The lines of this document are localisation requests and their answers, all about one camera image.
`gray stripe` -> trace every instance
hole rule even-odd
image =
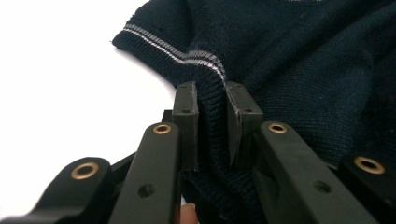
[[[137,31],[133,31],[133,30],[129,30],[129,29],[123,29],[123,30],[139,36],[140,38],[142,38],[143,40],[148,42],[152,47],[164,52],[166,55],[168,55],[171,59],[173,59],[177,63],[203,65],[203,66],[206,66],[206,67],[212,69],[219,75],[221,80],[224,81],[225,76],[221,73],[220,69],[218,67],[216,67],[213,63],[205,61],[205,60],[199,60],[199,59],[180,59],[175,54],[173,54],[169,50],[165,49],[163,46],[160,46],[159,44],[154,43],[153,41],[148,39],[146,36],[139,34]]]
[[[161,40],[156,35],[132,24],[126,24],[124,31],[130,32],[132,34],[138,35],[145,41],[149,42],[151,46],[159,49],[160,51],[166,53],[173,60],[178,63],[191,63],[195,65],[204,65],[216,71],[220,78],[224,80],[225,70],[221,61],[212,53],[204,50],[191,50],[188,54],[185,54],[165,41]]]

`screw hole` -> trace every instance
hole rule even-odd
[[[288,129],[279,123],[272,123],[268,126],[268,129],[273,133],[285,133]]]
[[[332,188],[330,188],[330,186],[328,184],[326,184],[325,182],[320,181],[320,180],[315,181],[314,188],[321,193],[332,192]]]
[[[359,168],[367,173],[373,175],[382,175],[385,173],[384,166],[382,166],[378,161],[375,161],[373,159],[357,157],[354,162]]]
[[[158,126],[155,126],[154,129],[153,129],[153,131],[154,131],[156,134],[165,134],[165,133],[169,133],[169,132],[171,132],[171,130],[172,130],[171,126],[166,125],[166,124],[160,124],[160,125],[158,125]]]
[[[90,161],[76,167],[72,171],[71,176],[76,180],[86,179],[96,174],[98,170],[98,164],[96,164],[96,162]]]
[[[155,188],[152,184],[145,184],[139,188],[137,193],[141,198],[148,198],[155,193]]]

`white table surface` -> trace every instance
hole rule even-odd
[[[174,88],[110,43],[147,0],[0,1],[0,220],[68,163],[137,150]]]

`metal rivet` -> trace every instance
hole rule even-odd
[[[272,123],[268,125],[268,129],[273,133],[285,133],[288,131],[285,125],[279,123]]]
[[[363,171],[373,175],[382,175],[385,173],[385,168],[378,161],[366,157],[357,157],[354,160],[355,164]]]
[[[99,170],[96,162],[90,161],[81,164],[72,171],[72,177],[76,180],[90,178]]]
[[[171,126],[166,125],[166,124],[160,124],[154,127],[153,131],[156,134],[166,134],[166,133],[170,133],[172,130]]]

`navy sweater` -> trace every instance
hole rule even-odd
[[[199,172],[183,195],[201,223],[265,223],[250,171],[229,167],[225,80],[325,161],[396,164],[395,1],[151,0],[113,44],[175,86],[196,82]]]

